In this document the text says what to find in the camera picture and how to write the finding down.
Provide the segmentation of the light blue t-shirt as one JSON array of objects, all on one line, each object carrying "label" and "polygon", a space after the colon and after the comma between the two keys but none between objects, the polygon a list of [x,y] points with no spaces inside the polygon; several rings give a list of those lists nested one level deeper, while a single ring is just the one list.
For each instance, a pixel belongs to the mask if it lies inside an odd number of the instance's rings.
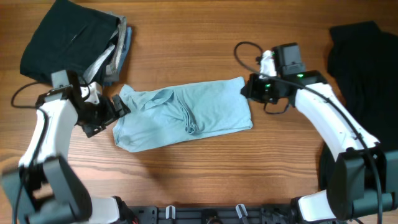
[{"label": "light blue t-shirt", "polygon": [[253,127],[243,77],[190,83],[153,91],[120,91],[130,113],[113,129],[115,145],[140,152]]}]

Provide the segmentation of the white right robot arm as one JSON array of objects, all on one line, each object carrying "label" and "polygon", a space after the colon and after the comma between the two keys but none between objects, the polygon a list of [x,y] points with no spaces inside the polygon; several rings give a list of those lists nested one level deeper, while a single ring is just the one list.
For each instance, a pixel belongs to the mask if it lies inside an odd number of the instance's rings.
[{"label": "white right robot arm", "polygon": [[319,161],[320,191],[288,205],[265,205],[262,218],[273,223],[343,223],[397,209],[397,151],[383,149],[340,103],[324,76],[306,70],[296,43],[262,50],[258,68],[241,93],[263,105],[282,98],[313,124],[325,148]]}]

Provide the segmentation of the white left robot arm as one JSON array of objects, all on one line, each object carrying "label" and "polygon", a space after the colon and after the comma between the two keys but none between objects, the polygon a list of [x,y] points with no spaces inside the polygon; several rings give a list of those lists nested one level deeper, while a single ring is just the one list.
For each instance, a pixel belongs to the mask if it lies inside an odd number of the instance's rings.
[{"label": "white left robot arm", "polygon": [[67,162],[76,124],[88,137],[128,114],[119,95],[84,101],[79,91],[52,90],[33,107],[37,124],[28,150],[15,169],[2,173],[13,223],[137,223],[120,197],[93,197]]}]

